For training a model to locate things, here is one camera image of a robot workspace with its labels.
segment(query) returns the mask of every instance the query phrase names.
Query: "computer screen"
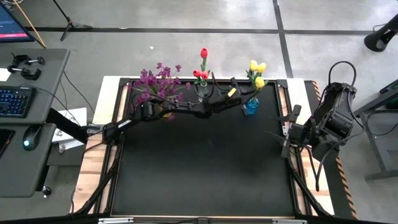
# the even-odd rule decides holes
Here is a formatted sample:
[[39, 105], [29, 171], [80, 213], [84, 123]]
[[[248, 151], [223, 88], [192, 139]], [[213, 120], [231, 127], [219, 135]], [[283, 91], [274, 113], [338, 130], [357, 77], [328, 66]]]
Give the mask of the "computer screen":
[[30, 41], [32, 36], [0, 1], [0, 43]]

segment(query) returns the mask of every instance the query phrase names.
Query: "gray floor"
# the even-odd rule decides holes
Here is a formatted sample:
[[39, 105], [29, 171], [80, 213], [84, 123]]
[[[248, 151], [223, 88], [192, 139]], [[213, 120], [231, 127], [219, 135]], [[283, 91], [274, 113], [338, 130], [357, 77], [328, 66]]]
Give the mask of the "gray floor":
[[[59, 0], [74, 21], [95, 27], [277, 29], [272, 0]], [[398, 12], [396, 0], [306, 0], [279, 1], [284, 29], [371, 30]], [[64, 26], [65, 21], [51, 0], [25, 0], [22, 8], [35, 26]], [[20, 12], [14, 13], [24, 25]], [[70, 33], [60, 42], [59, 32], [41, 32], [47, 47], [72, 50], [66, 73], [95, 106], [102, 77], [139, 75], [142, 68], [154, 69], [157, 62], [181, 64], [190, 75], [200, 63], [198, 51], [209, 49], [208, 66], [217, 74], [244, 77], [251, 59], [267, 63], [265, 77], [286, 78], [278, 34], [187, 34], [187, 33]], [[398, 40], [387, 50], [375, 53], [363, 45], [363, 35], [286, 35], [292, 73], [295, 78], [315, 80], [323, 89], [331, 65], [348, 60], [356, 65], [358, 93], [353, 109], [375, 98], [378, 91], [396, 80]], [[37, 47], [37, 44], [3, 46]], [[342, 65], [333, 80], [350, 82], [352, 71]], [[63, 79], [70, 108], [86, 106]], [[63, 93], [57, 96], [63, 99]], [[54, 102], [56, 109], [62, 109]], [[364, 175], [379, 171], [365, 134], [350, 140], [342, 150], [346, 176], [360, 219], [398, 223], [398, 178], [365, 182]], [[58, 168], [47, 182], [53, 195], [29, 199], [0, 199], [0, 220], [63, 215], [68, 213], [70, 192], [78, 169]]]

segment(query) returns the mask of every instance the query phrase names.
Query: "black keyboard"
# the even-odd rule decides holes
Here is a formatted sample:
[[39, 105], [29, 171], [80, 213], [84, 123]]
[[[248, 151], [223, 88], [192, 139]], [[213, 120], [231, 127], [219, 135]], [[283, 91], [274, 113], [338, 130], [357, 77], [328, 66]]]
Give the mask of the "black keyboard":
[[35, 88], [0, 86], [0, 117], [26, 118], [35, 93]]

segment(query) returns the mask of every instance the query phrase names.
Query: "blue vase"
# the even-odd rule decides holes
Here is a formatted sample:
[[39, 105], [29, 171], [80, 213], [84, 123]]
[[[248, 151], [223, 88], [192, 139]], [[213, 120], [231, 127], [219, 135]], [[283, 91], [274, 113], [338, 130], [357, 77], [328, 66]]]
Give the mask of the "blue vase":
[[248, 111], [249, 115], [253, 115], [256, 113], [258, 107], [259, 107], [259, 100], [256, 97], [251, 98], [247, 103], [246, 103], [246, 109]]

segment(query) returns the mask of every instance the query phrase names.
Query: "orange and black tape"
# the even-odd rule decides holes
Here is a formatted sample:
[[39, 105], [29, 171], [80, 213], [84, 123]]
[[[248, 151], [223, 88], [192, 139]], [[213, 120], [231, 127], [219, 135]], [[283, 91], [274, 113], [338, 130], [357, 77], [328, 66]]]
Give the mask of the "orange and black tape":
[[[318, 84], [315, 81], [312, 81], [312, 83], [314, 85], [315, 92], [317, 93], [318, 100], [321, 100], [321, 95], [320, 95], [320, 92], [318, 89]], [[353, 217], [355, 219], [358, 219], [358, 215], [356, 214], [356, 210], [354, 207], [353, 198], [352, 198], [351, 193], [348, 188], [347, 178], [346, 178], [346, 175], [344, 174], [343, 165], [341, 164], [339, 157], [336, 158], [336, 163], [337, 163], [337, 168], [339, 169], [339, 172], [340, 172], [341, 181], [343, 183], [344, 190], [346, 192], [346, 196], [347, 196], [349, 207], [351, 209], [351, 213], [353, 214]]]

